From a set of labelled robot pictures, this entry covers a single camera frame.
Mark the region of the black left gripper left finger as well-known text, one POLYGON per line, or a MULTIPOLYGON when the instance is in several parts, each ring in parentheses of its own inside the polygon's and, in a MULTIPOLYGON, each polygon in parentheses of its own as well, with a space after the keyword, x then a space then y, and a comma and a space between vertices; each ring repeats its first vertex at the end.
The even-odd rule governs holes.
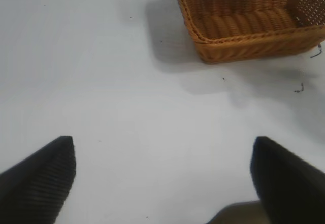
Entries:
POLYGON ((75 176, 73 138, 60 136, 1 173, 1 223, 55 223, 75 176))

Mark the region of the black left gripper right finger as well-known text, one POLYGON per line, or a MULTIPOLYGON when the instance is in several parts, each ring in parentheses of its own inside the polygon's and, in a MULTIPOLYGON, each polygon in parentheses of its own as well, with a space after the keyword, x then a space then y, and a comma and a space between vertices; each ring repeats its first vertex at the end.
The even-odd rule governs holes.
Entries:
POLYGON ((271 223, 324 223, 324 173, 272 139, 256 138, 250 172, 271 223))

